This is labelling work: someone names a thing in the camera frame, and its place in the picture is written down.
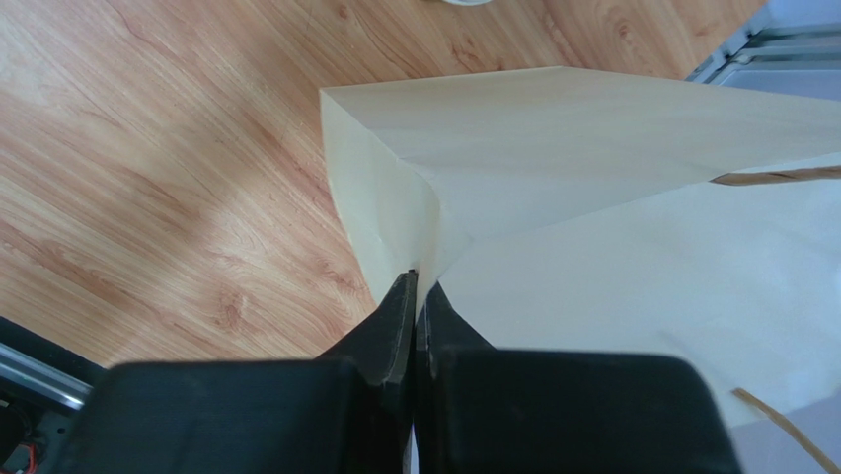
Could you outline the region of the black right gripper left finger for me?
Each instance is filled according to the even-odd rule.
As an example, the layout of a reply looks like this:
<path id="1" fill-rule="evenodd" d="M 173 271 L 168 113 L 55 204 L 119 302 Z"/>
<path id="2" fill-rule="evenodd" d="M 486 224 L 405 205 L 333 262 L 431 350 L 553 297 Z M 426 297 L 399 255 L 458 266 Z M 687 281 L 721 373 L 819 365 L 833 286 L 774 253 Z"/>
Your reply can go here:
<path id="1" fill-rule="evenodd" d="M 137 362 L 108 370 L 59 473 L 406 473 L 418 276 L 312 359 Z"/>

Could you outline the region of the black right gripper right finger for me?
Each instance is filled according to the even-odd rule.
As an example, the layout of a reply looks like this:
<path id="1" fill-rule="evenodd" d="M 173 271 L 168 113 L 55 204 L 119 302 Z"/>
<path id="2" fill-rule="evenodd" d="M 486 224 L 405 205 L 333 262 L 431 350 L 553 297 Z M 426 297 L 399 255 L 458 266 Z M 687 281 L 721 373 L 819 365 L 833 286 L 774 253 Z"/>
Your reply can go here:
<path id="1" fill-rule="evenodd" d="M 417 322 L 423 473 L 737 473 L 714 397 L 666 355 L 493 347 L 436 285 Z"/>

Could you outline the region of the brown paper bag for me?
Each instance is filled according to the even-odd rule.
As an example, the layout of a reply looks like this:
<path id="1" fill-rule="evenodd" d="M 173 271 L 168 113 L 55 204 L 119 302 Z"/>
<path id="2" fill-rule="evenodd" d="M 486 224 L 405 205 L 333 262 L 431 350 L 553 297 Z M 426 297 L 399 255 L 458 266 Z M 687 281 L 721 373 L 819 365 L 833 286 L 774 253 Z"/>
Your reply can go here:
<path id="1" fill-rule="evenodd" d="M 500 349 L 676 356 L 750 473 L 840 468 L 840 105 L 571 67 L 325 88 L 337 213 Z"/>

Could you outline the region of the stack of paper cups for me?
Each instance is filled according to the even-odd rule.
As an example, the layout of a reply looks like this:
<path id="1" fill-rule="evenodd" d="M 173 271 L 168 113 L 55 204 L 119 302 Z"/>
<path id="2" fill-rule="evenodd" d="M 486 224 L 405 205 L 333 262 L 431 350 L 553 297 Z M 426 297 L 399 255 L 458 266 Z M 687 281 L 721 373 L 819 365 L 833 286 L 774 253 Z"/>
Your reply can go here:
<path id="1" fill-rule="evenodd" d="M 474 6 L 481 6 L 492 2 L 493 0 L 441 0 L 444 3 L 456 5 L 456 6 L 464 6 L 464 7 L 474 7 Z"/>

